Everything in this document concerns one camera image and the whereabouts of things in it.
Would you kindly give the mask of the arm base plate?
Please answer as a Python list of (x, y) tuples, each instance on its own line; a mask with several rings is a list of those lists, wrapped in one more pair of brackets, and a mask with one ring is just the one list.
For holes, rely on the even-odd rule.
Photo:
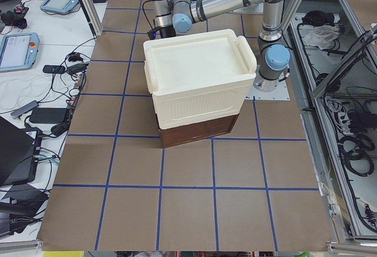
[(276, 82), (275, 86), (271, 81), (264, 81), (262, 78), (254, 81), (245, 96), (245, 100), (267, 100), (267, 101), (290, 101), (286, 81)]

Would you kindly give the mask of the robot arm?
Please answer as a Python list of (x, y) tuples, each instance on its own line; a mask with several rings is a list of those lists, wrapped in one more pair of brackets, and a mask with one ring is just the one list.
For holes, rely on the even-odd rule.
[(285, 0), (150, 0), (156, 17), (150, 23), (149, 39), (156, 35), (162, 38), (186, 33), (193, 24), (204, 22), (235, 9), (251, 4), (263, 4), (262, 28), (258, 45), (263, 62), (260, 65), (254, 88), (272, 92), (289, 76), (290, 54), (280, 42), (283, 36), (283, 7)]

